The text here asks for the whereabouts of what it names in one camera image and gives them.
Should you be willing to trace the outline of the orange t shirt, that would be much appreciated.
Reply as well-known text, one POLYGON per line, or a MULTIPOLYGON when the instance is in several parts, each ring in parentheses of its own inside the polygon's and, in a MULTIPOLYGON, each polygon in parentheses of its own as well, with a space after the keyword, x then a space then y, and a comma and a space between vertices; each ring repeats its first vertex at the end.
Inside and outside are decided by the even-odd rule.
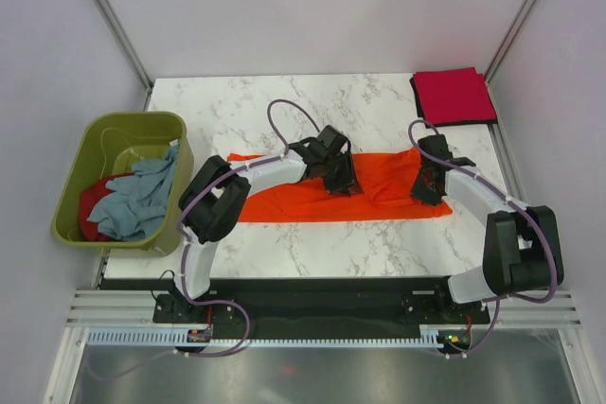
POLYGON ((242 223, 312 223, 379 220, 426 220, 449 216, 446 203, 429 205, 414 200, 411 190, 421 166, 416 149, 395 153, 356 153, 356 176, 362 192, 331 195, 317 178, 282 184, 249 197, 242 223))

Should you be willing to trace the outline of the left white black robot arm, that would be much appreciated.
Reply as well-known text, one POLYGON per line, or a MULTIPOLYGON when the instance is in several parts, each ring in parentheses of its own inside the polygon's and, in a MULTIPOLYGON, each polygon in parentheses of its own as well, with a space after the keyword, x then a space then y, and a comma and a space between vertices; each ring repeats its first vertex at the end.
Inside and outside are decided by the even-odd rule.
POLYGON ((188 322, 205 317, 210 271, 218 244, 239 221, 246 201, 283 184, 319 179, 334 196, 361 192, 351 141, 332 126, 315 137, 286 144, 283 151, 229 163, 214 155, 200 168, 179 200, 177 230, 184 238, 169 292, 175 311, 188 322))

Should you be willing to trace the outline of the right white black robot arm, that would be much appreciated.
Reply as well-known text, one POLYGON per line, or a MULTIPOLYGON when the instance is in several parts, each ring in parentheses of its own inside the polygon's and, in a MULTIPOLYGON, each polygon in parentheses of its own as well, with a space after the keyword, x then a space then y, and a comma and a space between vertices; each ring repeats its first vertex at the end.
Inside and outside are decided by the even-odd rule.
POLYGON ((551 300, 564 278, 554 211, 507 194, 472 160, 454 157, 442 134, 421 138, 414 147, 421 165, 412 199, 437 206, 449 197, 485 227, 481 264, 447 279, 447 290, 433 301, 436 316, 455 322, 468 304, 510 296, 539 304, 551 300))

